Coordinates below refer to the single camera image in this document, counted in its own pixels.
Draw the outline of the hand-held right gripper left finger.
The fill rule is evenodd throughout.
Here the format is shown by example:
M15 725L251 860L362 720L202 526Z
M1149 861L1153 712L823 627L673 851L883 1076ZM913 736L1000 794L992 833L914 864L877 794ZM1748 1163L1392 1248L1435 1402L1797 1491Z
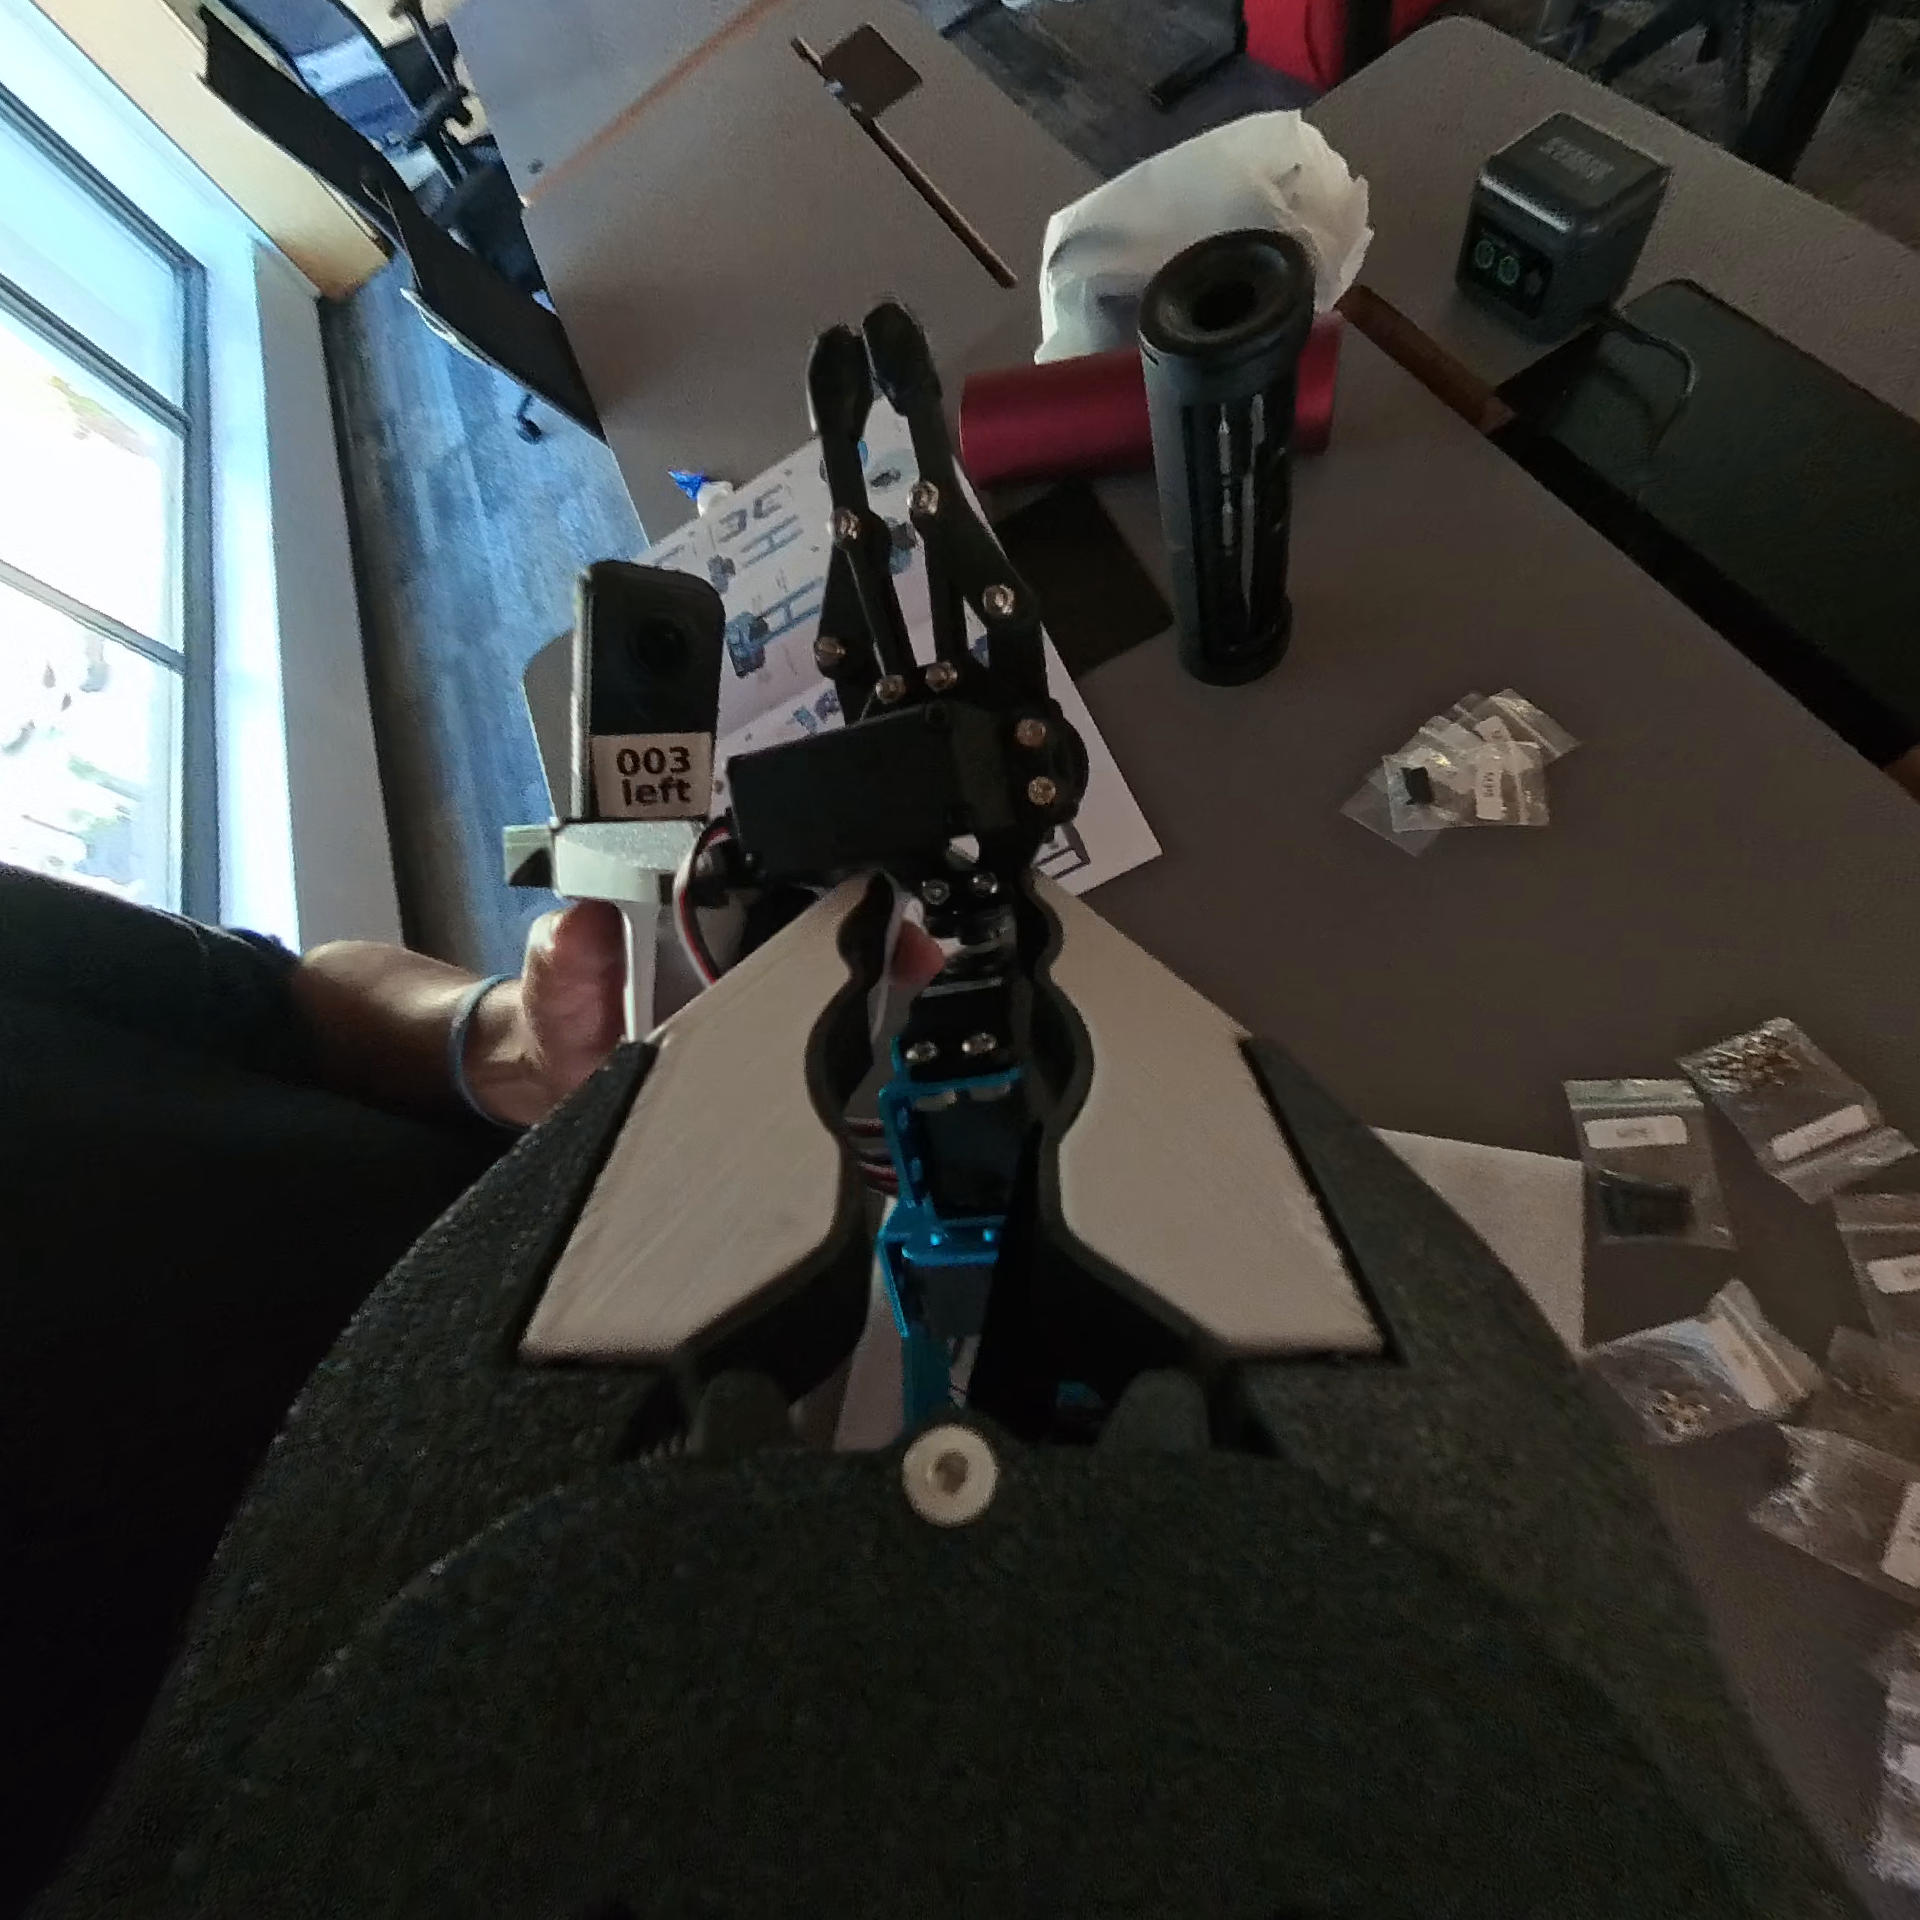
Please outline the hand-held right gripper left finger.
M895 889L818 898L642 1046L641 1088L522 1334L528 1363L836 1369L868 1312L844 1115L873 1070Z

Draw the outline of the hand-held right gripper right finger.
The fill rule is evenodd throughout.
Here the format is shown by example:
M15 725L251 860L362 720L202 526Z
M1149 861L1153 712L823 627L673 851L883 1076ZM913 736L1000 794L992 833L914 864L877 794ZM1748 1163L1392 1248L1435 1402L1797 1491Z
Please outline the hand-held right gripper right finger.
M1201 1360L1381 1357L1251 1033L1057 882L1036 900L1084 1086L1052 1152L1071 1250Z

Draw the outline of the black and blue toy robot arm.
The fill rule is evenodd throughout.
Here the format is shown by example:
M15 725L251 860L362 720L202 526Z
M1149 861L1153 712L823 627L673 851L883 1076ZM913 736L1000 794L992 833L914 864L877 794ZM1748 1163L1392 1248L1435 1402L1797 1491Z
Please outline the black and blue toy robot arm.
M731 864L778 892L883 880L884 917L916 908L945 953L839 1117L855 1166L895 1198L877 1250L906 1422L977 1408L1089 1445L1108 1402L1040 1345L1049 1093L1027 1058L1027 876L1085 795L1089 750L1049 691L1033 596L957 468L913 314L884 300L825 329L808 408L833 540L813 656L839 722L731 760Z

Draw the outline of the person's left forearm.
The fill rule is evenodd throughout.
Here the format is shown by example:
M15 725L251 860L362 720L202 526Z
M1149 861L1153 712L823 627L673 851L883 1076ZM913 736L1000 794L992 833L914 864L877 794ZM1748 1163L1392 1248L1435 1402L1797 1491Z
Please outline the person's left forearm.
M266 936L5 866L3 990L5 1282L381 1276L512 1139L439 1029L420 1090L340 1062Z

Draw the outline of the grey desk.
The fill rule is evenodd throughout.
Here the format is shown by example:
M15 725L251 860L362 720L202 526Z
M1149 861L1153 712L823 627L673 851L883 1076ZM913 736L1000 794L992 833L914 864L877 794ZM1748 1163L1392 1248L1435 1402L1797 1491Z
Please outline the grey desk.
M1573 75L1465 20L1435 22L1328 98L1369 176L1381 298L1493 384L1530 348L1460 304L1452 257L1479 158L1573 98ZM1738 193L1713 156L1623 104L1571 108L1675 158L1666 218L1756 213L1757 236L1652 243L1656 278L1725 283L1771 329L1906 408L1913 258L1783 188ZM1812 268L1860 281L1839 316ZM1571 1149L1561 1083L1793 1017L1916 1139L1916 803L1691 608L1613 552L1378 345L1343 348L1330 450L1297 482L1295 642L1239 691L1153 641L1089 707L1163 854L1092 904L1354 1114L1394 1131ZM1340 817L1365 761L1465 691L1514 685L1580 741L1547 829L1463 833L1426 854ZM1757 1531L1773 1432L1625 1442L1769 1756L1874 1916L1884 1592Z

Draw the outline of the person's left hand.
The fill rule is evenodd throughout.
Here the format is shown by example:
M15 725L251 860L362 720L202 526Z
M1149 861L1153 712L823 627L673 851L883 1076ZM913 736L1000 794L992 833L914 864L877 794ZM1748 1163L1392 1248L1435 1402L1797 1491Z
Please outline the person's left hand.
M565 1105L626 1033L626 932L616 904L551 909L525 936L519 986L487 998L468 1070L476 1093L524 1130Z

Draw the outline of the printed instruction sheet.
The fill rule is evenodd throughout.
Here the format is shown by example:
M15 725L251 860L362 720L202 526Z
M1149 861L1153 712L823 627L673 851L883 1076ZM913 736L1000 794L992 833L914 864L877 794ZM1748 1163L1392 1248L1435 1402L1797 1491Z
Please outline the printed instruction sheet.
M839 698L812 656L833 556L828 515L825 462L818 441L810 441L642 556L659 570L700 571L723 596L728 627L712 754L713 819L729 809L733 757L823 734L842 720ZM1043 844L1036 869L1067 893L1085 896L1157 860L1162 842L1052 634L1044 634L1043 650L1049 692L1089 748L1089 794L1072 822Z

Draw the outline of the blue wristband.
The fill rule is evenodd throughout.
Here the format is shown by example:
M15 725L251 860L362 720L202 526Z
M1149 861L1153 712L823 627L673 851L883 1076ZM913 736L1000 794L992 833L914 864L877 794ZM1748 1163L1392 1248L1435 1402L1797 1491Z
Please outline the blue wristband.
M468 1052L476 1033L476 1022L482 1016L490 996L511 986L519 986L519 976L492 974L464 986L460 996L451 1005L443 1046L449 1088L460 1101L463 1112L476 1121L485 1121L504 1133L522 1131L522 1123L499 1117L476 1093L473 1076L468 1070Z

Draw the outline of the neighbouring grey table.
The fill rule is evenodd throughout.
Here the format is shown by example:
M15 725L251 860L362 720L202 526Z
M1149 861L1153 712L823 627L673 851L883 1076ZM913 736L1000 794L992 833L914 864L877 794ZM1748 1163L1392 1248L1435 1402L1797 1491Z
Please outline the neighbouring grey table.
M1097 184L908 4L757 4L528 205L641 528L677 472L751 482L810 440L816 337L898 301L955 416L1033 357L1049 218Z

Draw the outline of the small clear parts bag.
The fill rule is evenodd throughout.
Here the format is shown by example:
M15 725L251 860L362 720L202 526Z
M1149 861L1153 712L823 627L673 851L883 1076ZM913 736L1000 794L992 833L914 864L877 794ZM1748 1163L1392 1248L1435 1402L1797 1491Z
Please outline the small clear parts bag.
M1469 692L1431 720L1447 761L1457 825L1544 829L1552 822L1552 768L1580 739L1515 689Z
M1444 833L1472 825L1479 748L1479 736L1453 716L1431 716L1371 768L1340 817L1389 848L1420 857Z

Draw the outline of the black square card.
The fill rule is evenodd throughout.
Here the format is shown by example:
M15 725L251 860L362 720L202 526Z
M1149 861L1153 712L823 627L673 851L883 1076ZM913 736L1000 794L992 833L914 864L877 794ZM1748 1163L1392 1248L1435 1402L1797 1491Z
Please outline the black square card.
M1162 588L1091 482L1023 491L997 512L994 532L1075 684L1172 627Z

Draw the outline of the red cylinder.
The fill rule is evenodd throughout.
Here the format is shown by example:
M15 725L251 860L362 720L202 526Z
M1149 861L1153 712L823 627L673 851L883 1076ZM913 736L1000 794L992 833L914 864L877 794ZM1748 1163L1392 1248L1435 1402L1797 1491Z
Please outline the red cylinder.
M1157 286L1133 352L975 374L957 446L983 488L1149 466L1167 499L1277 512L1289 460L1330 444L1345 317L1249 278L1186 300Z

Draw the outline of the pile of small parts bags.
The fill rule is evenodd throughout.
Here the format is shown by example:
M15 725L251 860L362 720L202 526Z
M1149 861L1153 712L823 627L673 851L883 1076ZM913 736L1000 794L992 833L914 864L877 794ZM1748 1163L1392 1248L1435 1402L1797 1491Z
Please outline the pile of small parts bags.
M1916 1309L1916 1230L1896 1276L1856 1270L1848 1220L1916 1206L1916 1019L1805 1032L1785 1017L1652 1075L1565 1082L1586 1206L1583 1373L1648 1466L1656 1499L1753 1686L1824 1700L1916 1584L1916 1411L1853 1437L1856 1357Z

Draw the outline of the window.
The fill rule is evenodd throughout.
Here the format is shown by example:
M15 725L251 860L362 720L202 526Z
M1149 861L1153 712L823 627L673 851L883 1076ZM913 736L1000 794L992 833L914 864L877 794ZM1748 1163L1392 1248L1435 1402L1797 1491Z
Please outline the window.
M5 85L3 851L300 932L260 244Z

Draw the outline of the black cylindrical screwdriver case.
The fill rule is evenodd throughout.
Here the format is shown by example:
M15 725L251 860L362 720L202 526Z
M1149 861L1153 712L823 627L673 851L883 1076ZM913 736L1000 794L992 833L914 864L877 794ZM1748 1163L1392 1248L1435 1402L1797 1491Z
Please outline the black cylindrical screwdriver case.
M1184 669L1244 685L1289 646L1291 434L1313 261L1239 229L1171 258L1139 304L1168 596Z

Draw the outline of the crumpled white tissue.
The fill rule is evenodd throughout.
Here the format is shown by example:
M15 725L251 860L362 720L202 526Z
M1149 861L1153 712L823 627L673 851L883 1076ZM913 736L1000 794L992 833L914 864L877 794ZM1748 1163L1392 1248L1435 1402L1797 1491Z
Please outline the crumpled white tissue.
M1137 162L1049 216L1033 361L1129 345L1155 274L1184 250L1239 232L1297 240L1324 316L1373 243L1369 184L1300 113L1252 113Z

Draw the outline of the black flat pad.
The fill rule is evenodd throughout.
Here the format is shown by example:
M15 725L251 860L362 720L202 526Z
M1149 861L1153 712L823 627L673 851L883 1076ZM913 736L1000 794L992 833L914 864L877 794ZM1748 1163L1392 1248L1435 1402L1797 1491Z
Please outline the black flat pad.
M1917 422L1695 278L1497 388L1495 444L1867 761L1917 741Z

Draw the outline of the black charger box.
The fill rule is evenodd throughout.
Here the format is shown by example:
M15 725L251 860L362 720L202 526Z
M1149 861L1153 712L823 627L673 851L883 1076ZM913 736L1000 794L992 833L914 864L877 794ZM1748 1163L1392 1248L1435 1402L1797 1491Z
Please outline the black charger box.
M1671 178L1668 162L1547 116L1481 165L1457 289L1533 342L1565 340L1617 306Z

